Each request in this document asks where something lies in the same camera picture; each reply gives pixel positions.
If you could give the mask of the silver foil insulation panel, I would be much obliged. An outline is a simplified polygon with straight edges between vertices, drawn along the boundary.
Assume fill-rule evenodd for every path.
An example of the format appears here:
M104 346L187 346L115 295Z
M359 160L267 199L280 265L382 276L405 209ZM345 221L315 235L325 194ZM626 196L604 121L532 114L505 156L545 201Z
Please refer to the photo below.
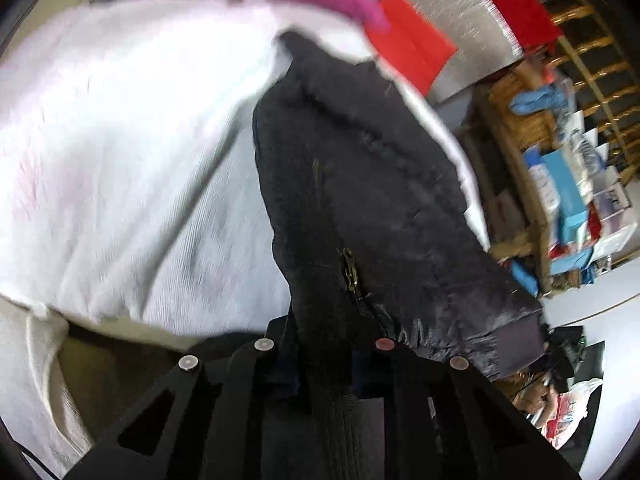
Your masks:
M432 104L448 100L524 56L514 32L491 0L409 1L457 47L428 92Z

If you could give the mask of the black quilted jacket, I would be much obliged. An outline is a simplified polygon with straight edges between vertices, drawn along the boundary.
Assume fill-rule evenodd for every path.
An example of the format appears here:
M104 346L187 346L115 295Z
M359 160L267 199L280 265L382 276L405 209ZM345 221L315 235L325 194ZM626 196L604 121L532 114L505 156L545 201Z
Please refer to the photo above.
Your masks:
M457 169L371 63L278 39L253 139L291 303L266 389L262 474L364 479L352 356L389 339L493 385L544 353L540 303L465 220Z

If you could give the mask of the red pillow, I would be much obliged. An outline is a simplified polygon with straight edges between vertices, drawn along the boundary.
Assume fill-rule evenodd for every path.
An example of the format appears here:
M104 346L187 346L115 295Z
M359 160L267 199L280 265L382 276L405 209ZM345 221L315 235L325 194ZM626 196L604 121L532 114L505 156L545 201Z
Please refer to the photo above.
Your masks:
M409 0L380 0L387 26L364 30L378 54L427 96L457 46L416 10Z

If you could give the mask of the wooden stair railing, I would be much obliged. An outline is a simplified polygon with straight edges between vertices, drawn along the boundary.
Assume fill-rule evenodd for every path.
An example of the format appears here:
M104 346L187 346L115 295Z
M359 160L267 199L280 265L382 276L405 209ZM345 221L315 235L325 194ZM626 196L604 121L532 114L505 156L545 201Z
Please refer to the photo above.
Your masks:
M586 124L608 144L608 162L639 174L639 72L618 41L602 0L539 0L561 31L549 64L574 81Z

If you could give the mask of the wicker basket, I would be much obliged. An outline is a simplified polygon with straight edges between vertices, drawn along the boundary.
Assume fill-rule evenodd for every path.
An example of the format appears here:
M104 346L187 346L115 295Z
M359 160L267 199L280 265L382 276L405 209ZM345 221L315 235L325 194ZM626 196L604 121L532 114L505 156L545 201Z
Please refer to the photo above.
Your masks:
M555 149L555 118L550 110L517 115L510 109L511 101L522 92L540 89L544 85L541 72L527 61L514 65L489 90L489 101L495 105L502 122L518 149L525 152L537 145L544 153Z

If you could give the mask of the red blanket on railing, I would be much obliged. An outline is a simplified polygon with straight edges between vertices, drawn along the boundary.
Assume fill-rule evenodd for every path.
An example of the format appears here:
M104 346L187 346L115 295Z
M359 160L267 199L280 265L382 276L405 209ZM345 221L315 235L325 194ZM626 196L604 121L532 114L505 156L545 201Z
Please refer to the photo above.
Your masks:
M550 14L537 0L491 0L525 52L552 48L561 36Z

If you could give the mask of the white bed blanket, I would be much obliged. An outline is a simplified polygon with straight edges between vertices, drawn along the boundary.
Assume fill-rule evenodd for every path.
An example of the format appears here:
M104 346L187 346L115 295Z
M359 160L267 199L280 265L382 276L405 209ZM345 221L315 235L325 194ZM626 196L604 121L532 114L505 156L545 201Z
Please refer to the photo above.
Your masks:
M1 415L39 472L90 448L58 354L73 320L175 336L288 307L250 115L297 27L369 61L347 18L288 3L78 6L1 65Z

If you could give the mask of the blue cloth in basket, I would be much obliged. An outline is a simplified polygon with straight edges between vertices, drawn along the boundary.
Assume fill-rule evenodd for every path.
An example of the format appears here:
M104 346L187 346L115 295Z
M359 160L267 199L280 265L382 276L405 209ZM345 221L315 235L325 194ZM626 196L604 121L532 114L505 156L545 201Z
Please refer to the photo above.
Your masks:
M556 84L545 84L535 89L518 93L509 103L509 110L518 116L526 116L550 110L557 113L566 110L568 99Z

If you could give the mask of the blue fashion box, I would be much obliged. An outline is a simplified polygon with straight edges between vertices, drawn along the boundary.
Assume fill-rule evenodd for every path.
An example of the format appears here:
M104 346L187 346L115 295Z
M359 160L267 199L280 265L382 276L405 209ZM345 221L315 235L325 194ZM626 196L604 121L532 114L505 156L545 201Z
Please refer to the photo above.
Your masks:
M578 191L570 167L560 151L542 156L560 196L559 239L563 245L582 249L588 224L588 208Z

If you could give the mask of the patterned white package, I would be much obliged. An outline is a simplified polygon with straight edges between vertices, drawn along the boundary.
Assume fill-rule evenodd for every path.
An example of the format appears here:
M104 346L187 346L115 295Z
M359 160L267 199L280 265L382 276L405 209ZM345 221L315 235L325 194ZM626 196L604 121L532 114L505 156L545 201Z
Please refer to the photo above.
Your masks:
M534 145L523 153L529 177L533 180L544 215L549 221L558 218L561 199L551 174L542 160L539 146Z

